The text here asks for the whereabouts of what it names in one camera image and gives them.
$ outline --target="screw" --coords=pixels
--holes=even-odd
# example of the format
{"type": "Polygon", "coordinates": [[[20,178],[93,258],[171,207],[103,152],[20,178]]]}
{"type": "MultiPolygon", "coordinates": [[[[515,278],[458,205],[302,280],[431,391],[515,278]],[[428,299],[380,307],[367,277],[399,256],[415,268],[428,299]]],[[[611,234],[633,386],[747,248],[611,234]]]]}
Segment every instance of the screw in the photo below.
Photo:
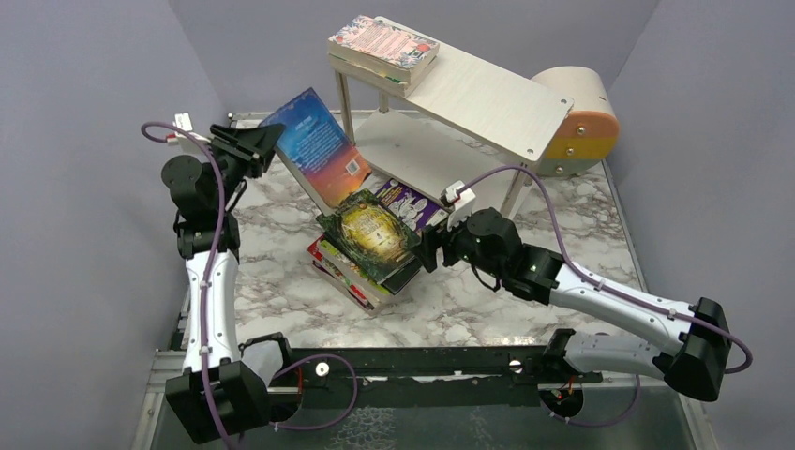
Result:
{"type": "Polygon", "coordinates": [[[514,373],[521,373],[522,370],[521,362],[517,359],[514,359],[510,363],[508,363],[508,367],[514,373]]]}
{"type": "Polygon", "coordinates": [[[315,366],[315,373],[317,373],[319,377],[328,375],[328,371],[328,363],[318,363],[318,365],[315,366]]]}

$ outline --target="grey wall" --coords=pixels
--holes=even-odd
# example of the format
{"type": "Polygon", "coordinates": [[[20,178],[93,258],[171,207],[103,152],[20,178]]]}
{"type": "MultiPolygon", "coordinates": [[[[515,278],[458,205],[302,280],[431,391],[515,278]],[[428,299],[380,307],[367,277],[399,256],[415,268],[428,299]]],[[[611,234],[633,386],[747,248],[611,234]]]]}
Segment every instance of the grey wall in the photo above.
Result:
{"type": "MultiPolygon", "coordinates": [[[[325,41],[358,14],[384,16],[525,77],[556,66],[610,86],[657,0],[169,0],[224,106],[273,111],[309,86],[339,108],[325,41]]],[[[351,81],[355,109],[377,107],[351,81]]]]}
{"type": "Polygon", "coordinates": [[[223,111],[161,0],[5,0],[0,42],[0,448],[127,448],[186,286],[138,127],[223,111]]]}
{"type": "Polygon", "coordinates": [[[755,352],[709,406],[725,449],[795,439],[793,18],[786,0],[662,0],[610,90],[609,165],[650,288],[718,300],[755,352]]]}

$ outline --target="colorful book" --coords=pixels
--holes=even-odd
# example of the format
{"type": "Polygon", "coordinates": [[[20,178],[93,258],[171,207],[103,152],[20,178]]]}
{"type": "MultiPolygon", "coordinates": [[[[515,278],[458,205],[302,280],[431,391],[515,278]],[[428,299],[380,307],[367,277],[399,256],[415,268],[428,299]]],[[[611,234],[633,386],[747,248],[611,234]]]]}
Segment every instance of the colorful book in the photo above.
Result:
{"type": "Polygon", "coordinates": [[[334,214],[318,216],[326,240],[381,284],[414,260],[420,238],[369,190],[347,198],[334,214]]]}
{"type": "Polygon", "coordinates": [[[310,255],[312,255],[312,258],[315,259],[316,263],[319,263],[323,267],[323,269],[329,273],[329,275],[338,279],[342,284],[344,284],[345,288],[351,291],[351,293],[353,293],[357,298],[359,298],[363,304],[367,303],[368,296],[361,289],[359,289],[358,286],[353,284],[353,282],[349,278],[345,277],[345,275],[342,272],[340,272],[339,269],[331,261],[323,257],[323,254],[318,250],[318,244],[322,240],[323,240],[322,235],[321,237],[315,239],[315,241],[312,242],[307,248],[307,252],[310,255]]]}
{"type": "Polygon", "coordinates": [[[317,272],[318,275],[320,275],[322,278],[325,278],[325,280],[328,281],[329,284],[334,286],[343,295],[345,295],[346,297],[348,297],[351,300],[353,300],[353,302],[357,306],[359,306],[361,309],[363,309],[365,312],[367,312],[369,314],[372,314],[375,311],[375,307],[371,303],[369,303],[367,300],[364,300],[364,301],[361,300],[352,291],[346,289],[345,285],[342,282],[340,282],[336,277],[331,275],[318,262],[316,262],[316,261],[312,262],[312,269],[314,269],[315,272],[317,272]]]}
{"type": "Polygon", "coordinates": [[[283,124],[277,154],[324,215],[362,186],[372,173],[315,90],[266,117],[260,126],[283,124]]]}
{"type": "Polygon", "coordinates": [[[396,179],[384,183],[375,196],[416,233],[428,225],[438,225],[448,216],[438,203],[396,179]]]}
{"type": "Polygon", "coordinates": [[[328,39],[330,58],[412,84],[439,53],[439,42],[381,20],[358,16],[328,39]]]}

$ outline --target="white connector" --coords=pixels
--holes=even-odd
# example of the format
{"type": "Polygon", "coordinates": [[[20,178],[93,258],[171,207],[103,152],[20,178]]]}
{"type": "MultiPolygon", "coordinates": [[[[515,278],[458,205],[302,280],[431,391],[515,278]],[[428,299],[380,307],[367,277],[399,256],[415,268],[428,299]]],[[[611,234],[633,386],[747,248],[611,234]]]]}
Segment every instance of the white connector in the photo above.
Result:
{"type": "MultiPolygon", "coordinates": [[[[209,143],[209,138],[202,136],[199,133],[193,132],[193,123],[190,121],[190,114],[187,112],[180,112],[179,114],[174,115],[173,124],[175,127],[180,127],[181,129],[190,133],[191,136],[199,140],[203,143],[209,143]]],[[[182,148],[182,151],[188,153],[190,155],[201,155],[202,151],[196,148],[196,145],[189,141],[188,138],[183,136],[180,133],[174,133],[166,136],[166,144],[170,147],[174,147],[179,145],[182,148]]]]}

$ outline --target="white marble table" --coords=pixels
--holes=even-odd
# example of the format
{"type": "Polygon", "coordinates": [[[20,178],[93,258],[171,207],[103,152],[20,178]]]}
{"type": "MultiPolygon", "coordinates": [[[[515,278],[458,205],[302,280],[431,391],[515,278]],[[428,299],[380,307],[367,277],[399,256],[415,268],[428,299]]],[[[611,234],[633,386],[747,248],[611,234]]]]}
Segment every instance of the white marble table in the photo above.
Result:
{"type": "MultiPolygon", "coordinates": [[[[493,149],[441,123],[429,127],[471,147],[493,149]]],[[[374,174],[368,186],[379,186],[374,174]]],[[[548,179],[564,241],[575,261],[630,286],[638,278],[604,169],[548,179]]],[[[278,161],[249,182],[237,206],[242,246],[235,311],[239,341],[282,332],[294,347],[487,346],[546,344],[557,328],[620,334],[616,327],[567,309],[492,293],[468,266],[421,272],[406,288],[409,300],[369,317],[309,267],[307,246],[321,233],[308,195],[278,161]]],[[[531,191],[514,221],[522,239],[557,249],[549,214],[531,191]]]]}

